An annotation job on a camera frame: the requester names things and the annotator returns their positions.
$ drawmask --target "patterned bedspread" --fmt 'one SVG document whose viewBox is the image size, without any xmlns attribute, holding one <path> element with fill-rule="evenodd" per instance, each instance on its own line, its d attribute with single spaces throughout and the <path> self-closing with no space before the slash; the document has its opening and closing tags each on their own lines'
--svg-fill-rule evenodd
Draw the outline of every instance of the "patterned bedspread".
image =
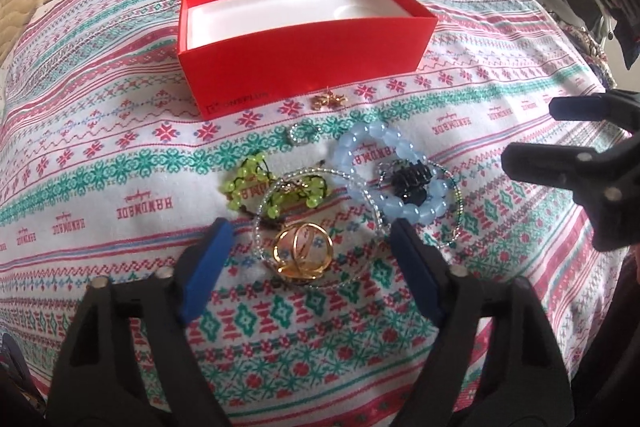
<svg viewBox="0 0 640 427">
<path fill-rule="evenodd" d="M 300 292 L 255 260 L 247 220 L 218 191 L 249 153 L 265 151 L 284 172 L 327 156 L 354 121 L 374 118 L 459 181 L 463 233 L 446 257 L 481 277 L 528 277 L 575 372 L 625 252 L 597 254 L 571 194 L 511 182 L 500 153 L 514 140 L 609 147 L 619 131 L 547 114 L 551 97 L 602 86 L 532 0 L 420 1 L 440 23 L 417 73 L 338 89 L 345 110 L 314 112 L 302 96 L 209 122 L 176 58 L 180 0 L 64 0 L 28 28 L 10 65 L 0 134 L 0 327 L 17 337 L 45 392 L 93 277 L 144 277 L 226 216 L 236 245 L 186 333 L 233 423 L 386 425 L 436 331 L 388 248 L 352 239 L 354 230 L 364 237 L 367 214 L 336 192 L 319 219 L 343 261 L 368 268 L 339 290 Z M 293 150 L 285 130 L 304 118 L 321 136 Z M 365 151 L 358 164 L 375 156 Z M 448 229 L 445 219 L 422 233 Z M 132 330 L 148 394 L 162 405 L 144 328 Z M 460 406 L 472 399 L 487 341 L 482 325 Z"/>
</svg>

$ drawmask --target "wall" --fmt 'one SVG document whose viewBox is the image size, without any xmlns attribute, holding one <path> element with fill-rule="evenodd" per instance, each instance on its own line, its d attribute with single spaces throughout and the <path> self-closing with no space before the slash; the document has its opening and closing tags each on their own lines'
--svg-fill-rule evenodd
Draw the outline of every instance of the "wall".
<svg viewBox="0 0 640 427">
<path fill-rule="evenodd" d="M 618 83 L 618 88 L 640 92 L 640 59 L 636 60 L 631 71 L 627 71 L 620 44 L 616 39 L 607 40 L 604 51 L 609 59 L 609 68 Z"/>
</svg>

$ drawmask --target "red box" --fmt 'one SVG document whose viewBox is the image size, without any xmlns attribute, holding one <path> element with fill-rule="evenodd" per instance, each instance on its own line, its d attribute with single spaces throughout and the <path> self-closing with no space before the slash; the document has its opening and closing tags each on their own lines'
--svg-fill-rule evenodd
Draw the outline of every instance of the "red box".
<svg viewBox="0 0 640 427">
<path fill-rule="evenodd" d="M 436 24 L 417 0 L 182 0 L 178 59 L 209 120 L 415 71 Z"/>
</svg>

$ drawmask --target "small gold charm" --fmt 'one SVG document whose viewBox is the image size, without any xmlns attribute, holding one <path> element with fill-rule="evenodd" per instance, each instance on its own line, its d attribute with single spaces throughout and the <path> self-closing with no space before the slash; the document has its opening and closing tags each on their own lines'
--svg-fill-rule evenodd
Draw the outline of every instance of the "small gold charm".
<svg viewBox="0 0 640 427">
<path fill-rule="evenodd" d="M 287 237 L 293 234 L 293 240 Z M 316 237 L 324 242 L 324 256 L 310 255 Z M 285 248 L 285 241 L 291 245 Z M 282 250 L 289 250 L 289 259 L 283 259 Z M 277 263 L 277 271 L 283 277 L 292 280 L 310 281 L 322 277 L 334 259 L 334 242 L 325 229 L 315 223 L 294 223 L 283 229 L 275 239 L 273 258 Z"/>
<path fill-rule="evenodd" d="M 335 94 L 332 90 L 327 89 L 326 92 L 317 94 L 311 99 L 311 109 L 314 111 L 319 111 L 323 107 L 336 109 L 344 107 L 347 100 L 347 97 L 343 94 Z"/>
</svg>

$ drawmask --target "gold ring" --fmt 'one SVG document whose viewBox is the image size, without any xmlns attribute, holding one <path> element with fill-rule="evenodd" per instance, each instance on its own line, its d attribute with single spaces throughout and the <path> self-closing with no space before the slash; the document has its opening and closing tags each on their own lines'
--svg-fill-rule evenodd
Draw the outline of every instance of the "gold ring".
<svg viewBox="0 0 640 427">
<path fill-rule="evenodd" d="M 307 229 L 311 229 L 311 234 L 303 239 L 304 242 L 301 245 L 301 233 Z M 280 250 L 284 238 L 289 233 L 293 233 L 293 242 L 290 259 L 286 260 L 280 255 Z M 324 239 L 325 250 L 322 261 L 312 261 L 308 258 L 316 235 Z M 284 228 L 277 235 L 273 247 L 273 259 L 278 265 L 278 273 L 283 277 L 295 280 L 319 279 L 334 259 L 334 242 L 326 230 L 315 223 L 295 223 Z"/>
</svg>

